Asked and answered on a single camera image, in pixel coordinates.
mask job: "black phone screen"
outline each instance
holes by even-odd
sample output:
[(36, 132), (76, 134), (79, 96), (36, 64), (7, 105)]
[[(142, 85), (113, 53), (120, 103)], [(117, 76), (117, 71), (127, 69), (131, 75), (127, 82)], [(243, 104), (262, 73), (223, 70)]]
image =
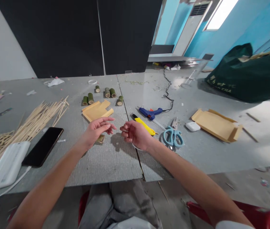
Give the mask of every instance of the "black phone screen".
[(24, 158), (22, 165), (41, 167), (63, 131), (64, 129), (62, 128), (49, 127), (46, 133)]

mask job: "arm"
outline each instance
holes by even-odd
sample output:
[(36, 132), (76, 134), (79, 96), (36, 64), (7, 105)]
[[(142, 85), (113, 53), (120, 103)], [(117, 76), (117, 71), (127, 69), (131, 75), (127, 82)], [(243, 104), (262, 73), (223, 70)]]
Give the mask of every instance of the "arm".
[(106, 122), (113, 120), (114, 118), (103, 117), (89, 124), (77, 143), (22, 201), (8, 229), (42, 228), (78, 161), (93, 146), (101, 133), (112, 134), (112, 129), (116, 129), (113, 124)]
[(229, 220), (253, 227), (223, 189), (197, 167), (154, 139), (140, 123), (126, 122), (120, 130), (126, 142), (133, 142), (136, 147), (148, 151), (181, 183), (206, 211), (213, 226)]

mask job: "scissor blade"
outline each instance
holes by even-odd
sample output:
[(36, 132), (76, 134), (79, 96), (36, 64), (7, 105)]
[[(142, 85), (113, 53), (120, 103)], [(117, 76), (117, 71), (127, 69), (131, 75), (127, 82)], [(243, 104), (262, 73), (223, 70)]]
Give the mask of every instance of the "scissor blade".
[(173, 122), (172, 122), (172, 125), (171, 125), (171, 127), (173, 128), (173, 129), (177, 129), (177, 123), (178, 122), (178, 119), (177, 119), (177, 117), (176, 118), (174, 118), (174, 120), (173, 120)]

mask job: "window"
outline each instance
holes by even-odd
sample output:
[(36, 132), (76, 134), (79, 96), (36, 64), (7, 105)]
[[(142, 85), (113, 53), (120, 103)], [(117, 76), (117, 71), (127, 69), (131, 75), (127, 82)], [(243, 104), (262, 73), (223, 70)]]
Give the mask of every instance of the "window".
[(219, 2), (218, 7), (211, 15), (209, 22), (207, 23), (205, 30), (218, 30), (231, 10), (234, 8), (238, 0), (222, 0)]

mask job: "black door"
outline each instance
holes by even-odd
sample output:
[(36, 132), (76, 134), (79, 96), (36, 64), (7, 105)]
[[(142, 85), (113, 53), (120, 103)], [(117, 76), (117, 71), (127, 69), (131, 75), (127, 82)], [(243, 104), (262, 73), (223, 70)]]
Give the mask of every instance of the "black door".
[(104, 75), (96, 0), (0, 0), (38, 78)]
[(144, 72), (162, 0), (98, 0), (106, 74)]

